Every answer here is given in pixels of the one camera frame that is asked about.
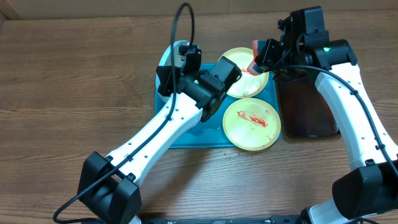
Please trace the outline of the light blue plate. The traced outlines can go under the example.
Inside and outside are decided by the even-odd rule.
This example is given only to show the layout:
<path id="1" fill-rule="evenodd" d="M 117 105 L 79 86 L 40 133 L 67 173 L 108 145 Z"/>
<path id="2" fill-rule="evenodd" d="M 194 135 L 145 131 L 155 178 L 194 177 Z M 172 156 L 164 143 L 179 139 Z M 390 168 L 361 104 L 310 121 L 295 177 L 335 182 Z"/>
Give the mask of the light blue plate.
<path id="1" fill-rule="evenodd" d="M 181 67 L 184 63 L 184 59 L 182 59 L 182 56 L 179 54 L 179 47 L 181 45 L 188 45 L 189 41 L 187 40 L 178 40 L 175 41 L 173 44 L 173 50 L 171 50 L 171 46 L 168 46 L 166 50 L 164 51 L 160 62 L 159 66 L 168 66 L 171 65 L 171 58 L 172 58 L 172 53 L 174 54 L 174 65 L 177 67 Z"/>

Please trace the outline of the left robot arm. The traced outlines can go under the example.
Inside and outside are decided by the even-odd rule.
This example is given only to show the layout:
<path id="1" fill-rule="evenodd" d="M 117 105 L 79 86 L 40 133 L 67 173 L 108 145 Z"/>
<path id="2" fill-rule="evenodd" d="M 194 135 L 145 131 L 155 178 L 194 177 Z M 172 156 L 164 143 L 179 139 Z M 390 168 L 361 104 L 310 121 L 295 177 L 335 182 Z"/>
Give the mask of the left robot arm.
<path id="1" fill-rule="evenodd" d="M 240 68 L 226 57 L 210 70 L 200 67 L 197 45 L 180 40 L 168 47 L 156 68 L 156 90 L 165 105 L 128 142 L 84 161 L 80 201 L 103 223 L 140 223 L 139 188 L 150 169 L 183 133 L 209 120 L 241 78 Z"/>

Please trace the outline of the orange green sponge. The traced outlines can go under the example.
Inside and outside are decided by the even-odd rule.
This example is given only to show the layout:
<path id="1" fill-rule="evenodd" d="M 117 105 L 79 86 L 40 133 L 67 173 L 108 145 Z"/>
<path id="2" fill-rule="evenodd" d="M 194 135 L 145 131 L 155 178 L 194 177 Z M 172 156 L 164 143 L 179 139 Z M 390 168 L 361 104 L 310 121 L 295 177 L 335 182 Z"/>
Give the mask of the orange green sponge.
<path id="1" fill-rule="evenodd" d="M 266 41 L 265 40 L 254 40 L 252 42 L 252 51 L 254 58 L 252 62 L 248 65 L 247 71 L 254 76 L 260 75 L 264 72 L 268 72 L 266 68 L 264 68 L 262 65 L 257 64 L 257 56 L 261 53 L 262 49 L 266 46 Z"/>

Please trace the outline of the yellow-green plate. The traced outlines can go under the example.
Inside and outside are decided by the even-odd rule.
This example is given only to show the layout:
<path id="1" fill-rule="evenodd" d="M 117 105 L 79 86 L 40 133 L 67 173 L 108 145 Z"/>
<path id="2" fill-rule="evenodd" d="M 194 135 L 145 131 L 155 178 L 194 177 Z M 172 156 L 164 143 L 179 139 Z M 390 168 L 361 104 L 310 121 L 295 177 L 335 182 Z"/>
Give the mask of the yellow-green plate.
<path id="1" fill-rule="evenodd" d="M 234 62 L 242 73 L 242 77 L 228 90 L 227 94 L 229 96 L 250 98 L 259 94 L 267 85 L 269 72 L 261 73 L 260 75 L 251 75 L 248 72 L 248 66 L 254 60 L 252 49 L 245 47 L 233 48 L 223 53 L 221 57 L 226 57 Z"/>
<path id="2" fill-rule="evenodd" d="M 257 98 L 243 98 L 232 103 L 223 115 L 223 131 L 237 147 L 259 151 L 279 138 L 281 121 L 269 103 Z"/>

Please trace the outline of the teal plastic tray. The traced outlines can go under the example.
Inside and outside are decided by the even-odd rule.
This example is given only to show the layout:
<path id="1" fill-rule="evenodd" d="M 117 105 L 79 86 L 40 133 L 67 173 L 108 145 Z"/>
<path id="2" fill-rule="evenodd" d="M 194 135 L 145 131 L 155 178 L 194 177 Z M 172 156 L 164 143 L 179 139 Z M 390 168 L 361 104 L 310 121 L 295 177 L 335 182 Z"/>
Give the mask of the teal plastic tray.
<path id="1" fill-rule="evenodd" d="M 212 70 L 216 63 L 203 63 L 200 70 Z M 272 80 L 273 74 L 269 75 L 269 79 L 265 88 L 254 98 L 263 100 L 270 104 L 279 115 L 279 105 L 277 102 L 277 92 L 275 82 Z M 165 102 L 169 99 L 163 97 L 157 92 L 160 81 L 155 75 L 155 100 L 154 112 L 155 115 L 162 109 Z M 187 132 L 181 135 L 170 147 L 177 148 L 208 148 L 208 147 L 233 147 L 234 144 L 227 138 L 222 128 L 222 119 L 228 106 L 237 101 L 238 98 L 227 96 L 222 102 L 218 111 L 205 123 L 199 122 L 196 126 L 190 128 Z"/>

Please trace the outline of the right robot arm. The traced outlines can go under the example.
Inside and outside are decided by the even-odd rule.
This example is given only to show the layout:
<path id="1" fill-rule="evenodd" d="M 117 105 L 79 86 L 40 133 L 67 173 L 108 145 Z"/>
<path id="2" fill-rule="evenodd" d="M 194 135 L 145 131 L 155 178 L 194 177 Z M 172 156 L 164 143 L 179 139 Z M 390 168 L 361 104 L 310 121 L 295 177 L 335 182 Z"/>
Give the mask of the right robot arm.
<path id="1" fill-rule="evenodd" d="M 350 172 L 333 183 L 331 197 L 302 210 L 297 223 L 368 222 L 397 208 L 397 145 L 364 89 L 348 41 L 331 40 L 319 6 L 293 11 L 277 23 L 279 40 L 255 40 L 251 73 L 308 75 L 325 99 L 345 142 Z"/>

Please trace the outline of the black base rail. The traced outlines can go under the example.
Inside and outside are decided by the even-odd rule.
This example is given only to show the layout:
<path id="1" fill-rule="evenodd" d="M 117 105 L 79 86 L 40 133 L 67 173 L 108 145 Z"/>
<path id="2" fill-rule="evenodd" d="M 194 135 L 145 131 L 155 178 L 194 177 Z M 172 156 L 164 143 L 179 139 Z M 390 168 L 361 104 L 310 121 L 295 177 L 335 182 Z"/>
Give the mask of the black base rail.
<path id="1" fill-rule="evenodd" d="M 308 224 L 301 215 L 273 215 L 268 218 L 214 218 L 214 219 L 178 219 L 165 218 L 142 219 L 142 224 Z"/>

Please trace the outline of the black rectangular tray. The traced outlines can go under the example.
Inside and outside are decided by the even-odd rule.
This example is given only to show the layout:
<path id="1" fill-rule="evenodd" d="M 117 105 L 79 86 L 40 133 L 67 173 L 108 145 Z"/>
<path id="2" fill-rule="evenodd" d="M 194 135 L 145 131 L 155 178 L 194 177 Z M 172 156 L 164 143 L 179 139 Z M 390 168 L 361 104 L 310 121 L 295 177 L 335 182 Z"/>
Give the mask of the black rectangular tray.
<path id="1" fill-rule="evenodd" d="M 307 75 L 273 78 L 279 90 L 285 133 L 290 138 L 328 138 L 340 131 L 332 112 Z"/>

